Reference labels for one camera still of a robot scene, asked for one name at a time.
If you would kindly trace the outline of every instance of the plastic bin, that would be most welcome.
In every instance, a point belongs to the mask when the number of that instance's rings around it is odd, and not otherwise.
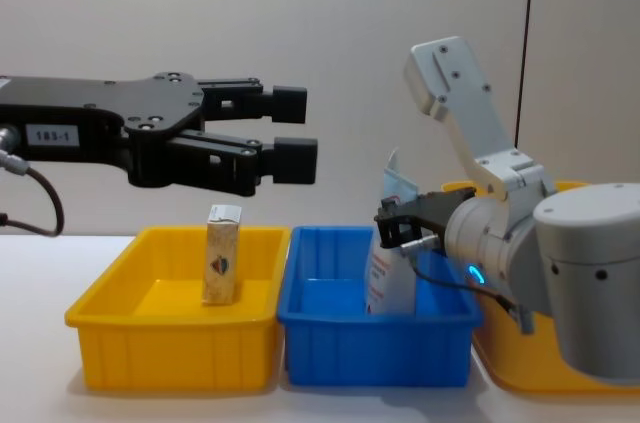
[[[369,227],[293,232],[278,319],[295,385],[464,386],[471,333],[481,313],[466,291],[417,283],[415,315],[367,315]],[[446,258],[424,252],[420,268],[459,281]]]
[[[204,306],[206,228],[143,231],[65,315],[78,329],[86,385],[265,387],[274,368],[289,235],[286,228],[241,228],[236,301]]]

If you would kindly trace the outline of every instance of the white robotic arm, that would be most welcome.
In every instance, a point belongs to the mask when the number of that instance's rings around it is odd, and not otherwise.
[[[554,319],[563,358],[594,378],[640,383],[640,185],[556,193],[544,167],[517,150],[491,87],[458,37],[412,48],[405,76],[418,108],[445,124],[467,175],[491,198],[451,216],[445,249],[474,263],[497,292]]]

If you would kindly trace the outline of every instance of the table surface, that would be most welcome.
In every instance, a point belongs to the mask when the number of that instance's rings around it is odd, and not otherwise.
[[[281,372],[258,395],[88,392],[64,312],[129,237],[0,237],[3,421],[636,422],[640,397],[531,397],[496,387],[474,359],[460,389],[295,388]]]

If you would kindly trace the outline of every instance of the white bottle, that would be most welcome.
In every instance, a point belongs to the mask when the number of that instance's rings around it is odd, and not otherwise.
[[[397,204],[416,199],[418,186],[397,172],[397,148],[384,170],[381,199],[393,198]],[[416,275],[400,250],[380,247],[377,226],[373,229],[366,274],[366,312],[379,314],[414,314]]]

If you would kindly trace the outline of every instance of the black cable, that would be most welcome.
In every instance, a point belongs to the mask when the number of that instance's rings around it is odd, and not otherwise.
[[[49,198],[51,198],[51,203],[53,203],[53,208],[56,213],[56,227],[54,230],[46,230],[29,223],[11,220],[6,215],[6,213],[0,213],[0,226],[12,226],[14,228],[20,228],[21,230],[26,230],[42,236],[58,236],[60,233],[62,233],[62,230],[64,228],[64,210],[62,208],[62,201],[60,201],[58,193],[56,192],[51,182],[47,180],[39,171],[34,170],[33,168],[28,168],[26,174],[36,180],[40,184],[40,186],[42,186],[42,188],[44,188],[44,190],[47,192]]]
[[[420,271],[420,269],[418,268],[418,262],[417,262],[417,258],[409,258],[410,263],[411,263],[411,269],[413,270],[413,272],[416,274],[416,276],[422,280],[428,281],[431,284],[434,285],[438,285],[438,286],[444,286],[446,288],[453,288],[456,290],[465,290],[465,291],[472,291],[474,293],[477,293],[479,295],[483,295],[483,296],[488,296],[489,298],[493,298],[494,300],[496,300],[496,302],[508,313],[511,310],[513,310],[515,308],[515,304],[511,301],[509,301],[507,298],[505,298],[504,296],[502,296],[499,293],[495,293],[491,290],[488,290],[486,288],[480,288],[478,286],[471,286],[471,285],[465,285],[462,283],[454,283],[451,281],[444,281],[444,280],[438,280],[436,278],[432,278],[429,275],[426,275],[425,273],[423,273],[422,271]]]
[[[531,0],[527,0],[527,8],[524,15],[524,38],[522,40],[522,63],[520,64],[520,85],[518,87],[518,106],[516,110],[516,134],[515,147],[520,143],[520,119],[522,116],[522,95],[524,91],[524,70],[527,63],[527,43],[529,41],[529,16],[531,15]]]

